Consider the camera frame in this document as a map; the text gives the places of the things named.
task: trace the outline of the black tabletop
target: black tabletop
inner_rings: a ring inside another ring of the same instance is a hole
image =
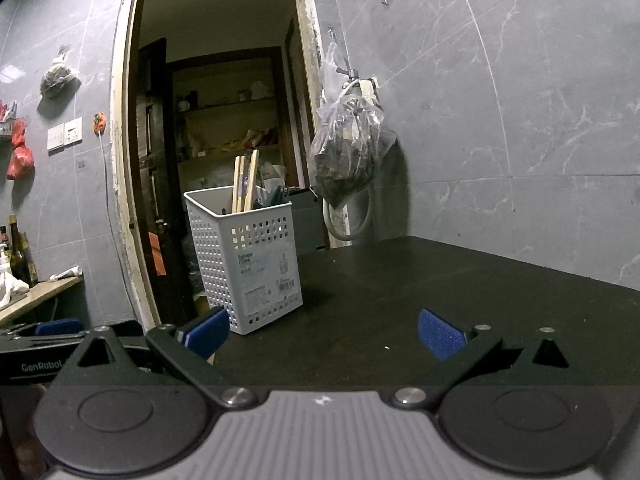
[[[488,324],[517,343],[551,326],[596,384],[640,384],[640,292],[492,254],[395,238],[299,258],[304,305],[249,335],[232,334],[216,367],[270,386],[410,384],[436,361],[418,314]],[[610,388],[616,426],[636,393]]]

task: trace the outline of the black circular disc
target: black circular disc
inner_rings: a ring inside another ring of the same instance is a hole
[[[440,407],[444,431],[473,459],[517,474],[555,475],[587,465],[609,441],[612,418],[596,386],[487,379],[454,387]]]
[[[57,463],[90,475],[131,475],[171,463],[202,436],[209,410],[192,386],[52,385],[34,417]]]

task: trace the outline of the red plastic bag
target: red plastic bag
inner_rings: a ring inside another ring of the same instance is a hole
[[[33,153],[27,148],[24,138],[26,124],[22,119],[16,119],[11,129],[11,143],[15,146],[14,152],[6,170],[7,180],[18,180],[28,176],[35,168]]]

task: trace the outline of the bottle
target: bottle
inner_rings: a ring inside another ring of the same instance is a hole
[[[31,288],[31,280],[29,276],[29,266],[27,258],[20,246],[20,233],[18,232],[18,221],[15,215],[9,215],[9,229],[11,231],[11,243],[14,246],[14,252],[11,254],[11,272],[18,279],[23,280]]]
[[[4,255],[10,260],[11,245],[9,244],[9,235],[6,233],[6,225],[0,226],[0,244],[4,244]]]
[[[0,274],[3,272],[11,274],[11,264],[9,263],[9,258],[6,256],[5,250],[6,244],[0,244]]]
[[[36,272],[36,265],[33,263],[33,257],[31,256],[31,249],[29,248],[29,240],[27,239],[27,233],[20,232],[20,246],[24,257],[27,258],[27,268],[29,269],[29,278],[31,280],[30,286],[38,283],[38,273]]]

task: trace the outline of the wall outlet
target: wall outlet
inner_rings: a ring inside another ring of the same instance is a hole
[[[65,123],[65,146],[82,140],[82,117]]]
[[[47,130],[47,151],[61,148],[65,145],[65,125],[59,124]]]

